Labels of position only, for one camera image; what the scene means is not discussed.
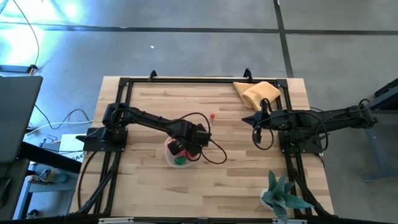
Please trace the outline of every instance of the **wire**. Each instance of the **wire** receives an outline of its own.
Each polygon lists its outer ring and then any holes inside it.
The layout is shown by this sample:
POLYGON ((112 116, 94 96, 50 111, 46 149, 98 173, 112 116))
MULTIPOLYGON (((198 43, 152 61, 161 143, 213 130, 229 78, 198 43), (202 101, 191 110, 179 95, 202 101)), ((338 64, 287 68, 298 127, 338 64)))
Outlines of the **wire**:
POLYGON ((43 139, 43 142, 39 144, 39 147, 43 148, 44 143, 46 142, 47 139, 43 139))
POLYGON ((82 109, 74 109, 73 111, 71 111, 71 112, 69 112, 69 113, 67 114, 67 116, 63 119, 62 123, 61 123, 60 125, 58 125, 58 127, 54 128, 54 127, 51 125, 51 122, 50 122, 49 118, 43 113, 43 111, 40 110, 40 108, 39 108, 37 105, 35 105, 35 107, 36 107, 36 108, 40 111, 40 113, 45 117, 45 119, 46 119, 47 122, 49 123, 51 129, 58 129, 58 128, 60 128, 61 125, 63 124, 63 122, 66 121, 66 119, 67 119, 70 115, 72 115, 72 113, 75 112, 75 111, 81 111, 81 112, 85 115, 86 120, 87 120, 87 121, 90 120, 90 119, 88 118, 88 116, 87 116, 87 114, 86 114, 85 111, 83 111, 82 109))
MULTIPOLYGON (((33 30, 32 25, 30 24, 29 20, 26 18, 24 12, 22 12, 22 9, 19 7, 18 3, 17 3, 15 0, 12 0, 12 1, 14 1, 15 5, 18 7, 18 9, 19 9, 19 11, 21 12, 21 14, 24 16, 26 22, 28 23, 30 29, 31 29, 32 32, 33 32, 33 35, 35 36, 35 40, 36 40, 36 44, 37 44, 37 55, 36 55, 36 60, 35 60, 34 65, 36 66, 36 65, 37 65, 37 61, 38 61, 38 59, 39 59, 40 47, 39 47, 39 41, 37 40, 37 36, 36 36, 35 30, 33 30)), ((31 68, 30 73, 29 73, 29 76, 32 75, 32 72, 33 72, 33 68, 31 68)))
POLYGON ((214 162, 214 161, 211 161, 211 160, 207 159, 207 157, 205 156, 205 154, 204 154, 203 151, 202 151, 201 154, 203 155, 203 158, 205 158, 208 162, 210 162, 210 163, 212 163, 212 164, 223 164, 223 163, 226 162, 226 160, 227 160, 227 155, 226 155, 225 150, 224 150, 221 146, 219 146, 217 143, 215 143, 212 139, 210 139, 210 141, 211 141, 213 144, 215 144, 215 145, 224 153, 225 158, 224 158, 224 160, 223 160, 222 162, 214 162))
POLYGON ((310 108, 323 112, 323 110, 321 110, 321 109, 319 109, 319 108, 316 108, 316 107, 313 107, 313 106, 310 106, 310 108))
POLYGON ((314 155, 316 155, 317 157, 319 157, 319 159, 322 162, 323 168, 325 169, 325 162, 323 161, 322 157, 318 154, 318 153, 314 153, 314 155))
POLYGON ((272 108, 271 108, 271 103, 269 102, 268 98, 264 98, 263 100, 267 101, 268 110, 271 113, 272 112, 272 108))
POLYGON ((86 172, 87 165, 90 163, 90 161, 92 160, 92 158, 94 157, 94 155, 96 153, 97 153, 97 151, 92 153, 92 155, 87 159, 87 162, 86 162, 85 166, 83 167, 83 170, 81 171, 80 180, 79 180, 79 184, 78 184, 78 188, 77 188, 77 206, 79 209, 81 209, 81 198, 80 198, 81 180, 83 180, 83 176, 86 172))
POLYGON ((58 138, 56 136, 53 136, 51 134, 48 134, 45 136, 47 139, 51 140, 50 143, 54 143, 55 141, 58 141, 58 138))
MULTIPOLYGON (((93 122, 93 121, 79 121, 79 122, 64 122, 64 121, 62 121, 62 122, 55 122, 55 123, 51 123, 51 124, 88 124, 88 123, 91 123, 91 122, 93 122)), ((36 128, 35 130, 33 130, 33 131, 29 132, 29 133, 26 133, 25 136, 28 135, 28 134, 32 134, 32 133, 34 133, 34 132, 36 132, 36 131, 38 131, 38 130, 40 130, 42 128, 45 128, 47 126, 50 126, 50 125, 46 124, 46 125, 43 125, 43 126, 41 126, 39 128, 36 128)))
POLYGON ((266 147, 266 148, 260 147, 260 146, 255 142, 255 140, 254 140, 255 131, 257 130, 257 128, 260 128, 260 125, 262 125, 262 124, 265 123, 266 121, 269 121, 269 120, 272 120, 272 119, 275 119, 275 118, 280 118, 280 117, 283 117, 283 116, 293 115, 293 114, 308 114, 308 115, 310 115, 310 116, 313 116, 315 119, 317 119, 317 120, 319 121, 316 130, 318 131, 319 125, 322 125, 322 126, 323 126, 323 130, 325 131, 325 134, 326 134, 326 136, 325 136, 326 143, 325 143, 325 147, 324 147, 324 148, 322 148, 322 146, 320 145, 320 142, 319 142, 319 141, 317 141, 317 145, 318 145, 318 147, 319 147, 320 149, 322 149, 322 151, 326 150, 326 149, 328 148, 328 146, 329 146, 329 137, 328 137, 328 135, 327 135, 327 134, 328 134, 328 131, 327 131, 326 127, 325 127, 325 124, 323 123, 323 121, 322 121, 318 116, 316 116, 316 115, 314 115, 314 114, 312 114, 312 113, 306 112, 306 111, 296 111, 296 112, 291 112, 291 113, 287 113, 287 114, 282 114, 282 115, 270 117, 270 118, 267 118, 267 119, 264 119, 264 120, 258 122, 258 124, 253 128, 253 132, 252 132, 253 144, 254 144, 257 148, 259 148, 259 149, 261 149, 261 150, 268 150, 268 149, 270 149, 270 148, 274 145, 274 134, 272 133, 272 130, 270 129, 270 127, 266 126, 266 128, 271 132, 271 143, 270 143, 270 145, 269 145, 268 147, 266 147))
POLYGON ((33 126, 33 124, 29 121, 30 126, 34 129, 35 127, 33 126))
POLYGON ((271 133, 271 143, 269 144, 269 146, 267 146, 267 147, 265 147, 265 148, 263 148, 263 147, 261 147, 261 146, 259 146, 257 143, 256 143, 256 141, 254 140, 254 132, 257 130, 257 128, 253 128, 253 132, 251 133, 251 139, 253 140, 253 143, 254 143, 254 145, 257 147, 257 148, 259 148, 259 149, 261 149, 261 150, 268 150, 268 149, 270 149, 273 145, 274 145, 274 133, 272 132, 272 130, 271 130, 271 128, 270 127, 268 127, 268 126, 266 126, 267 127, 267 129, 269 130, 269 132, 271 133))

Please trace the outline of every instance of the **desk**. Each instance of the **desk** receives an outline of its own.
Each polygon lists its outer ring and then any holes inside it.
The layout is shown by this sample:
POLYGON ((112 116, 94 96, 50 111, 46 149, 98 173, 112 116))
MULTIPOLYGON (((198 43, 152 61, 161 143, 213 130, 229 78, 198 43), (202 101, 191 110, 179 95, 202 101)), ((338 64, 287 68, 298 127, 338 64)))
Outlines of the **desk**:
MULTIPOLYGON (((104 77, 94 127, 102 126, 106 106, 114 103, 119 79, 104 77)), ((293 109, 308 110, 303 79, 287 80, 293 109)), ((168 119, 196 111, 208 116, 214 113, 212 138, 226 150, 228 160, 222 165, 214 165, 202 158, 188 169, 171 168, 164 158, 164 141, 168 136, 147 127, 129 125, 127 146, 119 165, 112 217, 275 217, 273 211, 261 206, 259 195, 268 187, 270 169, 277 177, 287 173, 285 158, 280 152, 277 135, 274 147, 268 151, 261 151, 253 145, 252 127, 241 118, 254 112, 243 106, 231 83, 135 83, 130 106, 168 119)), ((199 116, 187 119, 193 123, 205 123, 199 116)), ((270 134, 264 131, 262 143, 267 144, 269 140, 270 134)), ((223 154, 213 144, 205 148, 204 153, 213 160, 223 159, 223 154)), ((88 165, 81 185, 82 203, 98 185, 103 157, 103 152, 97 153, 88 165)), ((311 154, 303 154, 302 157, 309 189, 323 207, 333 213, 321 161, 311 154)), ((105 189, 102 207, 107 193, 105 189)), ((76 210, 75 194, 71 212, 76 210)))

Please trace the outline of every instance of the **concrete floor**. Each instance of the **concrete floor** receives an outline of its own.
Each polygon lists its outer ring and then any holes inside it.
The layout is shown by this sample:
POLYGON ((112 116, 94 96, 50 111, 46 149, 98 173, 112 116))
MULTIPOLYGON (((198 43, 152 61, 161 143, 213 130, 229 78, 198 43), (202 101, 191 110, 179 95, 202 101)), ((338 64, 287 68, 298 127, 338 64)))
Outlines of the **concrete floor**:
MULTIPOLYGON (((272 0, 18 2, 31 22, 46 24, 277 28, 272 0)), ((280 0, 280 6, 287 29, 398 29, 398 2, 393 0, 280 0)), ((23 21, 12 1, 0 14, 0 22, 23 21)), ((37 104, 51 121, 61 121, 74 108, 92 118, 105 75, 149 75, 156 70, 160 76, 240 77, 249 67, 255 77, 287 76, 278 34, 35 30, 40 43, 36 74, 44 77, 37 104)), ((294 77, 305 79, 310 104, 323 110, 357 104, 397 78, 397 36, 287 35, 287 43, 294 77)), ((0 64, 27 65, 35 59, 35 40, 26 26, 0 29, 0 49, 0 64)), ((71 121, 83 117, 77 113, 71 121)), ((32 123, 46 124, 38 111, 32 123)), ((46 134, 60 139, 62 134, 84 133, 88 126, 44 129, 25 140, 38 144, 46 134)), ((364 132, 344 129, 330 138, 325 165, 335 213, 396 222, 398 179, 362 181, 375 168, 364 132)))

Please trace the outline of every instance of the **towel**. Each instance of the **towel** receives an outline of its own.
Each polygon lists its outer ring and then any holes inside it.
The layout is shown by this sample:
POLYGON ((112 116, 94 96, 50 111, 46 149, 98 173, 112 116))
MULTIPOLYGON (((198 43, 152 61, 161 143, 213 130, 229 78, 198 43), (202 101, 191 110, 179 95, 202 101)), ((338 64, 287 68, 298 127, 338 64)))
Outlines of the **towel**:
POLYGON ((238 92, 239 96, 242 98, 242 102, 243 105, 249 109, 252 108, 251 104, 249 102, 247 102, 244 98, 243 98, 243 93, 248 90, 250 87, 253 87, 255 84, 248 84, 248 83, 237 83, 234 82, 233 83, 235 86, 236 91, 238 92))
POLYGON ((260 82, 254 86, 248 88, 242 94, 243 104, 248 108, 253 108, 256 111, 261 110, 260 102, 262 99, 267 98, 270 102, 274 101, 280 95, 280 91, 268 82, 260 82))

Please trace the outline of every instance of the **succulent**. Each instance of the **succulent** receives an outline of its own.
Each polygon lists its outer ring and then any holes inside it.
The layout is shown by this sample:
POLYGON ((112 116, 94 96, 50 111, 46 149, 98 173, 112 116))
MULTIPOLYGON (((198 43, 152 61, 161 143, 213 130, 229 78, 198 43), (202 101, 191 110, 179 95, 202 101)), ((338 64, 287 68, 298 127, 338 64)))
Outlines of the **succulent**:
POLYGON ((303 199, 289 194, 294 186, 294 182, 286 181, 286 176, 276 181, 275 174, 270 170, 268 175, 269 187, 261 200, 274 209, 274 213, 284 223, 287 223, 286 208, 312 208, 313 205, 305 202, 303 199))

